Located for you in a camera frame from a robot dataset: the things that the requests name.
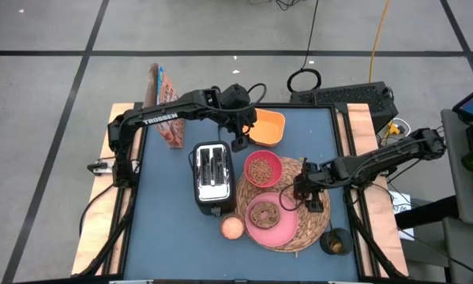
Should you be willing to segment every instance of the concrete floor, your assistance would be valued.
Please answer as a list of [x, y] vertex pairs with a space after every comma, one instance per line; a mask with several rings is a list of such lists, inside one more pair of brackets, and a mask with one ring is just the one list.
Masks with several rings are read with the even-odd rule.
[[[85, 166], [99, 154], [111, 104], [143, 99], [149, 64], [164, 65], [181, 92], [262, 81], [268, 85], [265, 101], [286, 102], [286, 80], [304, 60], [287, 53], [234, 59], [216, 52], [165, 57], [160, 51], [304, 50], [315, 5], [307, 0], [282, 12], [273, 2], [253, 6], [247, 0], [110, 0], [89, 48], [154, 50], [159, 57], [91, 56], [85, 65], [83, 50], [102, 3], [106, 0], [0, 1], [0, 50], [18, 50], [0, 53], [0, 282], [47, 155], [57, 150], [51, 149], [52, 140], [77, 72], [84, 76], [71, 92], [76, 99], [15, 282], [69, 276], [78, 219], [93, 181]], [[371, 50], [384, 4], [321, 0], [311, 50]], [[473, 50], [473, 0], [449, 0], [449, 5]], [[74, 52], [17, 56], [31, 55], [27, 50]], [[440, 110], [473, 91], [473, 72], [439, 0], [391, 1], [378, 50], [418, 51], [374, 63], [374, 80], [393, 88], [399, 117], [414, 129], [438, 127]], [[425, 50], [459, 52], [431, 57]], [[364, 83], [370, 58], [353, 55], [310, 57], [309, 67], [321, 72], [322, 87]], [[295, 82], [298, 89], [310, 85], [308, 76]], [[394, 185], [423, 200], [452, 195], [447, 157], [418, 164]], [[418, 278], [430, 275], [416, 263], [410, 266]]]

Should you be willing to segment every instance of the wooden board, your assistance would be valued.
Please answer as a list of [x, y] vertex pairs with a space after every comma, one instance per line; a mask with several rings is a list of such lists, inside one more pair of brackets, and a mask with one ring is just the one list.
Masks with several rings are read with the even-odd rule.
[[[114, 104], [110, 121], [118, 114], [125, 110], [133, 108], [132, 103], [116, 103]], [[366, 104], [349, 104], [348, 113], [352, 127], [352, 133], [355, 141], [355, 150], [358, 155], [364, 154], [368, 151], [377, 149], [377, 141], [374, 135], [373, 123], [371, 121], [370, 110]], [[348, 142], [345, 133], [343, 117], [338, 114], [338, 122], [340, 126], [340, 134], [342, 137], [343, 153], [348, 153]], [[135, 138], [135, 145], [133, 146], [133, 155], [137, 153], [137, 147], [140, 139]], [[101, 157], [112, 156], [113, 153], [107, 146], [107, 135], [104, 137], [103, 149]], [[110, 183], [111, 175], [103, 175], [95, 177], [94, 185], [92, 186], [91, 198], [96, 196], [101, 190], [105, 189]], [[376, 184], [387, 188], [385, 179], [380, 177], [375, 181]], [[112, 189], [107, 195], [98, 200], [93, 207], [88, 211], [85, 218], [84, 229], [80, 243], [78, 245], [77, 256], [73, 265], [73, 273], [82, 271], [91, 262], [97, 254], [101, 246], [108, 237], [110, 230], [111, 218], [114, 210], [114, 202], [117, 196], [117, 190]], [[369, 187], [365, 191], [366, 202], [368, 206], [368, 213], [370, 215], [370, 225], [373, 231], [374, 239], [380, 246], [385, 255], [394, 263], [396, 268], [401, 273], [407, 275], [407, 266], [404, 260], [403, 249], [399, 239], [396, 220], [392, 210], [392, 204], [389, 195], [379, 189], [377, 186]], [[356, 204], [355, 210], [360, 213], [360, 208]], [[371, 263], [368, 253], [368, 247], [365, 241], [360, 237], [359, 243], [362, 251], [362, 265], [364, 267], [365, 275], [371, 276]], [[110, 272], [117, 271], [118, 259], [120, 257], [120, 249], [122, 247], [122, 240], [120, 240], [114, 247], [114, 256]], [[381, 269], [381, 275], [385, 276], [385, 272]]]
[[[357, 155], [362, 155], [369, 151], [378, 149], [368, 105], [349, 104], [348, 116], [350, 118]], [[387, 183], [384, 177], [378, 177], [374, 184], [387, 189]], [[408, 269], [404, 259], [403, 248], [401, 247], [400, 236], [398, 234], [396, 220], [394, 219], [394, 211], [392, 210], [392, 203], [389, 194], [374, 185], [366, 189], [364, 195], [366, 198], [374, 240], [377, 242], [384, 254], [394, 264], [396, 269], [404, 275], [408, 275]], [[366, 276], [371, 276], [372, 273], [369, 263], [369, 255], [367, 254], [367, 245], [361, 237], [359, 238], [359, 243], [362, 244], [361, 250], [366, 253], [362, 262], [365, 274]], [[381, 266], [379, 266], [379, 268], [381, 276], [386, 277], [387, 274], [383, 268]]]

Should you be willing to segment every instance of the toaster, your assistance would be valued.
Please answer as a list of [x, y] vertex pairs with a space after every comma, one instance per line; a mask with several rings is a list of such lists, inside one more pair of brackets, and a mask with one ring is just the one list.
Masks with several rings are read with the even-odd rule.
[[200, 143], [193, 149], [196, 204], [203, 214], [220, 216], [236, 207], [231, 150], [223, 141]]

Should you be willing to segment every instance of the woven placemat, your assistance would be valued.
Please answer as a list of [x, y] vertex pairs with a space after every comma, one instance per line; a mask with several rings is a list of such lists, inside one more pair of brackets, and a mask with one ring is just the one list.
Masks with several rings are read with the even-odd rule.
[[[280, 160], [283, 165], [282, 178], [273, 187], [260, 189], [252, 185], [246, 179], [245, 174], [242, 174], [239, 178], [238, 185], [236, 186], [236, 214], [242, 219], [245, 219], [246, 208], [255, 196], [264, 192], [280, 192], [281, 189], [292, 184], [294, 177], [301, 173], [302, 164], [298, 160], [284, 157], [280, 157]], [[282, 197], [286, 196], [293, 204], [299, 203], [299, 200], [294, 199], [292, 196], [292, 192], [293, 188], [291, 186], [285, 190]], [[294, 238], [280, 247], [265, 248], [276, 252], [298, 252], [312, 245], [327, 227], [331, 213], [328, 191], [325, 190], [323, 193], [319, 193], [319, 196], [324, 204], [323, 213], [309, 213], [305, 206], [300, 206], [297, 210], [299, 216], [298, 231]]]

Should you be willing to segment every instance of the black cup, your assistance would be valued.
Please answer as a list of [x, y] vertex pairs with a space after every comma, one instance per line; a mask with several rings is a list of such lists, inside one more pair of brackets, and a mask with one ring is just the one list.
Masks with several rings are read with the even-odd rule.
[[347, 255], [354, 247], [351, 234], [341, 228], [334, 228], [328, 232], [324, 232], [321, 235], [320, 243], [325, 253], [338, 256]]

